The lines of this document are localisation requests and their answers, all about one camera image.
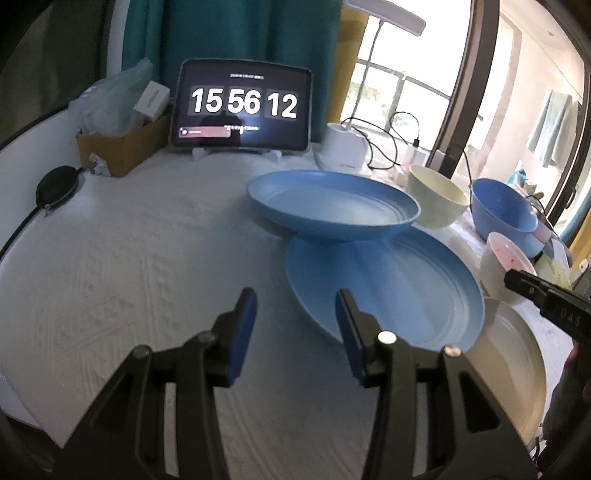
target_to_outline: tablet screen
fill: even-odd
[[[175,147],[305,151],[309,70],[249,60],[183,63],[171,126]]]

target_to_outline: pink bowl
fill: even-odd
[[[507,237],[497,232],[491,232],[488,236],[488,243],[505,271],[525,270],[527,273],[536,275],[530,259]]]
[[[500,233],[491,232],[480,261],[480,280],[491,297],[515,305],[524,299],[505,287],[505,273],[511,269],[537,275],[530,259],[517,245]]]

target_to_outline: white plate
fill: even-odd
[[[466,354],[491,389],[524,444],[542,421],[546,371],[540,347],[525,320],[499,300],[485,299],[482,333]]]

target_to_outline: cardboard box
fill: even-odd
[[[113,177],[125,177],[146,158],[168,144],[170,117],[163,116],[137,128],[124,137],[100,135],[76,135],[80,162],[84,168],[93,169],[91,154],[102,158]]]

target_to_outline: blue plate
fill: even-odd
[[[291,239],[285,270],[295,296],[327,333],[341,340],[335,295],[349,288],[363,312],[414,346],[467,351],[484,323],[484,300],[467,266],[416,229],[380,241],[322,245]]]
[[[264,216],[306,238],[384,238],[409,227],[421,212],[401,190],[330,171],[268,173],[247,191]]]

